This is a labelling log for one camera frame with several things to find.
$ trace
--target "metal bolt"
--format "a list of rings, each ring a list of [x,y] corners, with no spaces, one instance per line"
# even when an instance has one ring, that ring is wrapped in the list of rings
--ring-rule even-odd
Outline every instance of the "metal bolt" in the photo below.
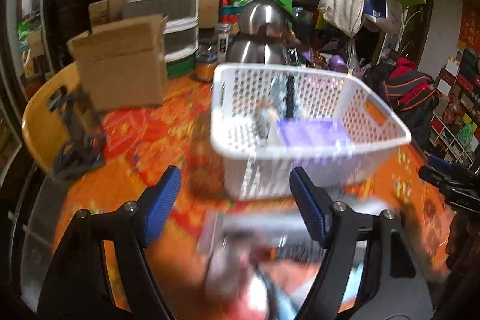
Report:
[[[127,201],[126,203],[123,204],[123,208],[126,211],[134,211],[137,208],[137,202],[136,201]]]
[[[80,209],[79,211],[77,211],[77,212],[75,213],[75,217],[76,217],[77,219],[82,219],[82,218],[86,217],[87,214],[88,214],[88,210],[87,210],[87,209]]]
[[[393,218],[395,217],[395,212],[391,211],[390,209],[385,209],[382,212],[382,214],[383,214],[384,217],[387,217],[387,219],[389,219],[389,220],[393,220]]]
[[[337,201],[337,202],[334,202],[333,203],[333,208],[336,210],[336,211],[344,211],[347,207],[347,205],[342,202],[342,201]]]

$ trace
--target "floral tablecloth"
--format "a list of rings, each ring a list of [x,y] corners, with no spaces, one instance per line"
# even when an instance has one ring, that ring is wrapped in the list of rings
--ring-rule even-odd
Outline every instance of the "floral tablecloth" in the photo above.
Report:
[[[57,247],[74,213],[113,211],[137,199],[164,170],[182,170],[182,188],[160,238],[147,250],[152,272],[173,314],[179,320],[231,318],[220,304],[205,299],[206,261],[196,244],[208,210],[258,211],[286,209],[293,199],[233,202],[225,197],[222,159],[209,143],[211,85],[184,76],[171,82],[169,96],[158,108],[118,110],[104,117],[106,165],[90,172],[69,190],[57,224]],[[407,229],[431,279],[446,275],[446,241],[452,213],[436,188],[418,178],[422,157],[412,146],[398,149],[376,174],[347,192],[361,198],[376,195],[406,215]],[[112,243],[106,262],[118,306],[128,308]]]

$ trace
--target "yellow chair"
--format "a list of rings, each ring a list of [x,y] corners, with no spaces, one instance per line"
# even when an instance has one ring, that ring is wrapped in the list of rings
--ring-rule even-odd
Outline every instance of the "yellow chair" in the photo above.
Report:
[[[50,172],[53,159],[69,134],[56,112],[50,112],[48,104],[52,95],[60,88],[68,92],[80,90],[77,65],[72,63],[47,81],[30,99],[23,113],[23,140],[35,162]]]

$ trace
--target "basket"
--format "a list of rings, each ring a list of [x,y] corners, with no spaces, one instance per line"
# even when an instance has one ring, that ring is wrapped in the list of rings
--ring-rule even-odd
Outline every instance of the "basket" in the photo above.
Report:
[[[270,104],[277,75],[294,76],[296,100],[310,118],[337,118],[353,148],[284,147],[259,136],[254,116]],[[291,195],[290,172],[303,166],[316,186],[350,185],[372,176],[411,133],[388,105],[354,76],[260,64],[215,70],[211,142],[224,158],[225,189],[233,199]]]

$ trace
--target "purple tissue pack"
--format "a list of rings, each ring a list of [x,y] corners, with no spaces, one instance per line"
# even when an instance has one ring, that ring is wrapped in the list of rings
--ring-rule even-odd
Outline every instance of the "purple tissue pack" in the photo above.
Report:
[[[354,143],[336,118],[291,119],[277,122],[278,133],[286,147],[351,148]]]

